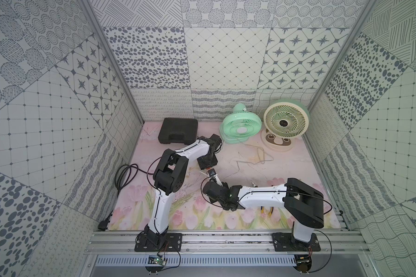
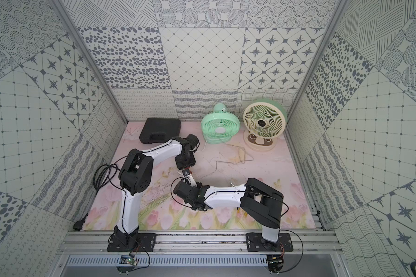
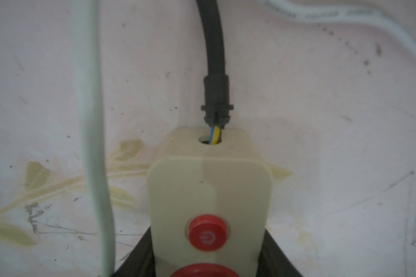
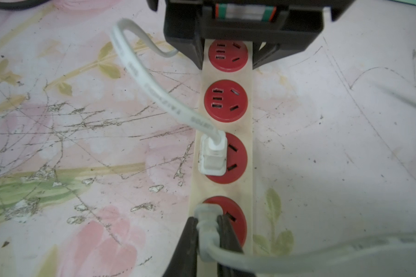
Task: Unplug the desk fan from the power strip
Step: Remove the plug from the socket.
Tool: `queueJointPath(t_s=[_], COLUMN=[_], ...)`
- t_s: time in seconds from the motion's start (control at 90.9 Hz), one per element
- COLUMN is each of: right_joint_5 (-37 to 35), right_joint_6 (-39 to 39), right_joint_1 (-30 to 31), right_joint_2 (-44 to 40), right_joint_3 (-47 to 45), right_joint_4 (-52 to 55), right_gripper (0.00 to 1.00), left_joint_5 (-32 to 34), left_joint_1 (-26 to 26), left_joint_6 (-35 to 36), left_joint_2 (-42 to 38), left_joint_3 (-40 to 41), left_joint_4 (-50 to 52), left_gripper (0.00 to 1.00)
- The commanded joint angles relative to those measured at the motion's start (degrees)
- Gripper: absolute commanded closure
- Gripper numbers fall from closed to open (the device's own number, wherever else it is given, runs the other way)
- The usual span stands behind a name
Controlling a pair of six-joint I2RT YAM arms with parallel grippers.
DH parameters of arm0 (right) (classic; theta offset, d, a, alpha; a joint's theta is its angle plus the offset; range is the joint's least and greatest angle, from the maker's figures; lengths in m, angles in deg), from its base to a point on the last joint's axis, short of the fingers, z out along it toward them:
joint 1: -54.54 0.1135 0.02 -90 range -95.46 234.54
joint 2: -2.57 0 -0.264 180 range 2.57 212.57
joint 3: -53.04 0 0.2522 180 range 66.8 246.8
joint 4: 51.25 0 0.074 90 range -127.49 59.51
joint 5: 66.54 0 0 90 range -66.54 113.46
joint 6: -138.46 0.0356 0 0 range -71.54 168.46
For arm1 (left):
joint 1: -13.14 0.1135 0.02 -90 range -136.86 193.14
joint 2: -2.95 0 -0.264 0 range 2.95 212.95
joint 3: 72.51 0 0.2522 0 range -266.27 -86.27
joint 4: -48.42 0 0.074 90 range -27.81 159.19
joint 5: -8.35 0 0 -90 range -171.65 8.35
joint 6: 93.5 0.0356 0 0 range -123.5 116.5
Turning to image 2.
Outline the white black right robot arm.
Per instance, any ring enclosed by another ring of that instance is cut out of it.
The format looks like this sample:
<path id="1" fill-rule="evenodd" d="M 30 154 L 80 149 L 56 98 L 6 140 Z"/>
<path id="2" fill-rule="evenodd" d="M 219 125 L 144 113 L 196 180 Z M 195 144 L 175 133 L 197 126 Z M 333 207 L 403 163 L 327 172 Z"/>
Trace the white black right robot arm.
<path id="1" fill-rule="evenodd" d="M 236 187 L 213 187 L 188 181 L 179 181 L 172 193 L 180 197 L 194 211 L 215 208 L 240 208 L 262 226 L 262 238 L 278 241 L 284 204 L 281 192 L 256 178 L 249 178 Z"/>

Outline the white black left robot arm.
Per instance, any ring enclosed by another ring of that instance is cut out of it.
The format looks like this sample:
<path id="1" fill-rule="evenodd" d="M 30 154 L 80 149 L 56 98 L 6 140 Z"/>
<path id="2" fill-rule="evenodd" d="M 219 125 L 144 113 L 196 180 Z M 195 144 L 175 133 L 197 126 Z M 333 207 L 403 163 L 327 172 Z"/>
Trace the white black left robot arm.
<path id="1" fill-rule="evenodd" d="M 198 149 L 198 138 L 190 134 L 186 138 L 174 137 L 168 142 L 149 150 L 133 149 L 129 152 L 119 172 L 122 189 L 120 219 L 114 228 L 113 242 L 128 246 L 135 241 L 139 230 L 138 215 L 143 192 L 149 187 L 153 167 L 164 160 L 174 158 L 182 171 L 183 179 L 195 187 L 190 167 L 195 166 L 194 152 Z"/>

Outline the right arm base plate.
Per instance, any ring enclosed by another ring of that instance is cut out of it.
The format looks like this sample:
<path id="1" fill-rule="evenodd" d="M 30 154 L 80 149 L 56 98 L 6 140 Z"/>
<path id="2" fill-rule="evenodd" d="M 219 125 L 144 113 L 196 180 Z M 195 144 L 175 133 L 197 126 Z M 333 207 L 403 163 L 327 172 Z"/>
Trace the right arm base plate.
<path id="1" fill-rule="evenodd" d="M 292 252 L 291 236 L 288 233 L 280 233 L 277 242 L 264 240 L 261 233 L 246 233 L 246 245 L 249 252 Z"/>

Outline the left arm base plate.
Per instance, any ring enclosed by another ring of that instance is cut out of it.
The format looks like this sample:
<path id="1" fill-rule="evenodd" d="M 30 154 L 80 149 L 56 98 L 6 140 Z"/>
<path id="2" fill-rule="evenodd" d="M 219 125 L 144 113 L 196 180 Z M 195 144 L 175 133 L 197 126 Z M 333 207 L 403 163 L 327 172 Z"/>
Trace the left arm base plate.
<path id="1" fill-rule="evenodd" d="M 107 246 L 108 252 L 152 252 L 156 244 L 156 233 L 140 233 L 127 240 L 123 235 L 112 234 Z"/>

